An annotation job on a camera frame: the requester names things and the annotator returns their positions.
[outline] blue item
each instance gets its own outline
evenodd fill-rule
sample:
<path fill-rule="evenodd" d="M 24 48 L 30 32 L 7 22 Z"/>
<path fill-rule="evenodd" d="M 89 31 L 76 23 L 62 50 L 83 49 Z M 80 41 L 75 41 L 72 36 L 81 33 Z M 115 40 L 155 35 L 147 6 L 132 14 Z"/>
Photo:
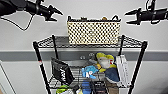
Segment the blue item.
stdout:
<path fill-rule="evenodd" d="M 119 82 L 120 81 L 117 68 L 108 68 L 105 71 L 105 76 L 108 77 L 110 80 L 112 80 L 114 82 Z"/>
<path fill-rule="evenodd" d="M 96 77 L 93 76 L 92 74 L 94 74 L 97 71 L 98 71 L 98 69 L 96 69 L 95 66 L 93 66 L 93 65 L 87 66 L 85 68 L 82 68 L 82 76 L 92 78 L 92 79 L 96 79 Z"/>
<path fill-rule="evenodd" d="M 91 93 L 89 82 L 83 81 L 82 87 L 83 87 L 83 90 L 82 90 L 83 94 L 90 94 Z"/>

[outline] basket handle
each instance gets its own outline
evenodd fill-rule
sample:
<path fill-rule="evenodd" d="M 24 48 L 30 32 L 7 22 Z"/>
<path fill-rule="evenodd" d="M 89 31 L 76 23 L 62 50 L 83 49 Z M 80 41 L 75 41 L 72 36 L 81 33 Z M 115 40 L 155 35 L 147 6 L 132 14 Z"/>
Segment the basket handle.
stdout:
<path fill-rule="evenodd" d="M 118 18 L 117 15 L 114 15 L 114 17 L 112 18 L 113 21 L 121 21 L 121 19 Z"/>

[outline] wire shelf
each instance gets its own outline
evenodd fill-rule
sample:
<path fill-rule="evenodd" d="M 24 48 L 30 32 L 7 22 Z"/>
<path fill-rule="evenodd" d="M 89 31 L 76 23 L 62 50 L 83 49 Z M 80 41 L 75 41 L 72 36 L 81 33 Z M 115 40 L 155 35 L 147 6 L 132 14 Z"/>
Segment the wire shelf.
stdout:
<path fill-rule="evenodd" d="M 116 44 L 69 44 L 68 36 L 54 36 L 56 48 L 120 48 L 121 36 L 118 37 Z M 41 40 L 38 43 L 38 48 L 54 48 L 53 38 Z M 130 37 L 124 37 L 122 48 L 141 48 L 142 42 Z"/>
<path fill-rule="evenodd" d="M 76 86 L 79 86 L 82 89 L 87 89 L 90 88 L 92 89 L 90 86 L 82 86 L 83 82 L 89 82 L 89 83 L 93 83 L 95 81 L 102 81 L 105 83 L 104 86 L 102 86 L 101 88 L 129 88 L 129 87 L 118 87 L 116 84 L 107 84 L 106 83 L 106 79 L 105 79 L 105 74 L 102 72 L 96 72 L 93 74 L 93 76 L 96 77 L 96 79 L 91 79 L 91 78 L 86 78 L 86 77 L 82 77 L 82 72 L 81 72 L 81 66 L 70 66 L 71 72 L 73 74 L 73 77 L 75 78 L 73 80 L 73 82 L 69 85 L 69 87 L 65 88 L 65 87 L 61 87 L 62 85 L 60 81 L 56 80 L 54 78 L 54 76 L 52 76 L 50 78 L 50 80 L 48 81 L 49 83 L 49 88 L 50 89 L 75 89 Z"/>

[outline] yellow plush toy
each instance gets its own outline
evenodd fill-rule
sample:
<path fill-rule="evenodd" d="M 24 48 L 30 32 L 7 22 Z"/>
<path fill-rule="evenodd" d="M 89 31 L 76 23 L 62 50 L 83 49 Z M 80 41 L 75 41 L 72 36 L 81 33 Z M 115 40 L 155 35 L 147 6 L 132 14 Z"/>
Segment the yellow plush toy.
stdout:
<path fill-rule="evenodd" d="M 96 64 L 99 72 L 106 71 L 107 68 L 117 68 L 114 64 L 114 57 L 112 55 L 105 55 L 104 53 L 97 53 L 96 54 L 98 63 Z"/>

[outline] woven basket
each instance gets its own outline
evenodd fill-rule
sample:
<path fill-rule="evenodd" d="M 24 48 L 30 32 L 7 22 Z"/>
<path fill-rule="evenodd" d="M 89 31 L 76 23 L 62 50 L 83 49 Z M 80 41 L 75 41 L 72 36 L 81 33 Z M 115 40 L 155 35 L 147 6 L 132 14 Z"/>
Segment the woven basket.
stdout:
<path fill-rule="evenodd" d="M 112 20 L 80 20 L 68 17 L 67 26 L 70 44 L 116 44 L 120 30 L 118 16 Z"/>

